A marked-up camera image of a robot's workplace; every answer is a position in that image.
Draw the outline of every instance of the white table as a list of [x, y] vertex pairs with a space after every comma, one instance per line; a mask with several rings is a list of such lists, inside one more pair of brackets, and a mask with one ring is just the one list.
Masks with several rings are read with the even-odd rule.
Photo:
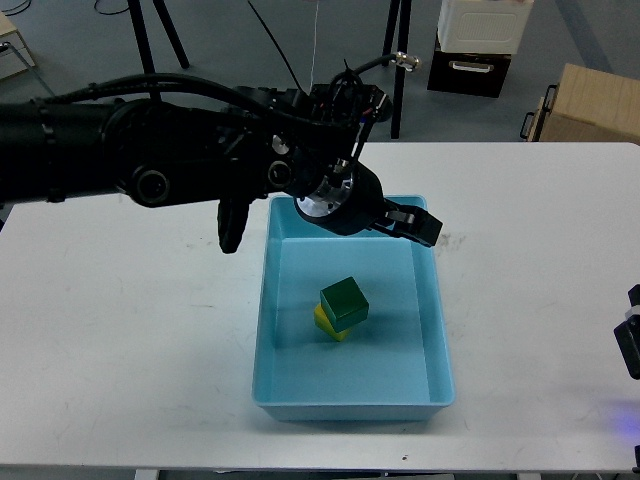
[[626, 471], [640, 384], [613, 328], [640, 282], [640, 148], [371, 144], [424, 195], [457, 387], [427, 423], [280, 423], [251, 400], [267, 202], [15, 207], [0, 234], [0, 465]]

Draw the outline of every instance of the yellow cube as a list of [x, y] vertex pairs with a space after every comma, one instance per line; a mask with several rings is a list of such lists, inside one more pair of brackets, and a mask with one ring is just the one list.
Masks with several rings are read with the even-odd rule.
[[331, 338], [333, 338], [336, 342], [341, 342], [347, 335], [351, 332], [353, 327], [347, 328], [346, 330], [342, 330], [340, 333], [336, 333], [329, 321], [329, 317], [322, 309], [322, 304], [318, 304], [316, 308], [313, 310], [313, 318], [316, 322], [316, 326], [326, 332]]

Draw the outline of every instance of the robotic arm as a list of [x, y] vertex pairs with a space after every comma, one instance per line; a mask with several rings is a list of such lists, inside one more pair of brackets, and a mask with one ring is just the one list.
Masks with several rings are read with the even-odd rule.
[[[407, 69], [417, 61], [380, 57], [308, 95], [150, 74], [2, 105], [0, 204], [118, 191], [146, 207], [220, 200], [220, 246], [233, 253], [251, 202], [285, 192], [303, 219], [339, 235], [375, 229], [432, 246], [440, 221], [385, 199], [358, 161], [374, 123], [391, 113], [387, 95], [360, 74], [389, 60]], [[226, 107], [119, 98], [147, 92], [203, 95]], [[110, 104], [80, 103], [109, 97]]]

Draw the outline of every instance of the black cable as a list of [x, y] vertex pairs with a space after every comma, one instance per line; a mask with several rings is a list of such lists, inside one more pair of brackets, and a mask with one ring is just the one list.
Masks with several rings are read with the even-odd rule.
[[15, 7], [2, 10], [2, 13], [4, 13], [6, 17], [12, 17], [14, 15], [18, 15], [19, 13], [24, 12], [30, 6], [31, 6], [31, 0], [24, 0], [22, 3], [20, 3], [19, 5], [16, 5]]
[[119, 15], [121, 13], [124, 12], [128, 12], [129, 11], [129, 7], [127, 8], [123, 8], [122, 10], [118, 10], [117, 12], [103, 12], [102, 10], [100, 10], [98, 8], [98, 5], [100, 4], [102, 0], [95, 0], [95, 3], [93, 4], [93, 9], [98, 12], [100, 15]]
[[269, 38], [271, 39], [271, 41], [275, 45], [276, 49], [278, 50], [278, 53], [282, 57], [282, 60], [284, 60], [284, 64], [287, 66], [287, 69], [289, 69], [289, 73], [291, 74], [291, 77], [293, 78], [293, 81], [296, 83], [296, 86], [298, 87], [298, 90], [303, 92], [304, 90], [302, 90], [302, 87], [300, 86], [300, 82], [298, 82], [298, 79], [296, 78], [296, 74], [293, 73], [293, 69], [291, 68], [291, 65], [289, 64], [289, 60], [287, 60], [287, 57], [285, 56], [284, 52], [280, 48], [280, 45], [278, 45], [278, 42], [276, 41], [275, 37], [271, 33], [271, 30], [269, 30], [269, 27], [267, 27], [267, 24], [264, 22], [264, 20], [262, 20], [262, 17], [260, 16], [260, 14], [256, 10], [256, 8], [253, 6], [253, 4], [249, 0], [247, 0], [247, 1], [249, 3], [249, 6], [251, 7], [251, 10], [253, 10], [253, 13], [255, 13], [256, 17], [258, 17], [258, 20], [260, 20], [260, 23], [262, 24], [262, 28], [264, 28], [264, 31], [267, 32], [267, 35], [269, 35]]
[[271, 117], [285, 122], [300, 123], [315, 127], [337, 127], [334, 123], [309, 120], [304, 117], [297, 117], [295, 115], [274, 110], [219, 83], [177, 73], [131, 75], [98, 85], [94, 84], [88, 88], [77, 90], [66, 95], [45, 98], [43, 101], [45, 103], [52, 104], [69, 104], [85, 100], [98, 100], [100, 98], [114, 97], [118, 95], [150, 93], [152, 91], [201, 95], [229, 103], [260, 117]]
[[378, 57], [374, 60], [371, 60], [370, 62], [365, 63], [364, 65], [359, 66], [358, 68], [356, 68], [353, 73], [355, 73], [356, 75], [360, 75], [364, 72], [366, 72], [367, 70], [371, 70], [373, 67], [377, 67], [378, 65], [382, 65], [383, 63], [388, 63], [391, 60], [395, 60], [396, 59], [396, 54], [395, 53], [390, 53], [388, 55], [383, 55], [381, 57]]

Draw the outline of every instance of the white storage box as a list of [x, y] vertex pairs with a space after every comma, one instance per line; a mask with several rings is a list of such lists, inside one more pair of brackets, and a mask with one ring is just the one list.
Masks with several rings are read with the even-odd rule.
[[438, 40], [443, 52], [515, 54], [533, 0], [443, 0]]

